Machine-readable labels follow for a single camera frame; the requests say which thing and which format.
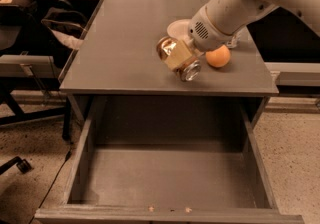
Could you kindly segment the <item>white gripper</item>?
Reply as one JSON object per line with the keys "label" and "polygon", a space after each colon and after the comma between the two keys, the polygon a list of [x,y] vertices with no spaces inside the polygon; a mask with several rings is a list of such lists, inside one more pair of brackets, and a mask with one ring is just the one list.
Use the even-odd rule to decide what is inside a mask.
{"label": "white gripper", "polygon": [[[188,34],[200,52],[212,51],[230,41],[248,20],[248,12],[241,6],[209,2],[192,17]],[[172,71],[196,57],[183,40],[169,40],[164,51],[167,54],[164,63]]]}

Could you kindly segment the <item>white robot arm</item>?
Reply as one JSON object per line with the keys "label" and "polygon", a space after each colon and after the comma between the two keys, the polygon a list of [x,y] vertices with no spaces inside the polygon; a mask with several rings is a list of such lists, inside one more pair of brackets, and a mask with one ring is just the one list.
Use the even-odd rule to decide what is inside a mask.
{"label": "white robot arm", "polygon": [[277,7],[291,12],[320,34],[320,0],[210,0],[192,17],[184,34],[178,33],[181,20],[169,25],[173,44],[164,62],[175,71],[193,57],[227,43],[240,29]]}

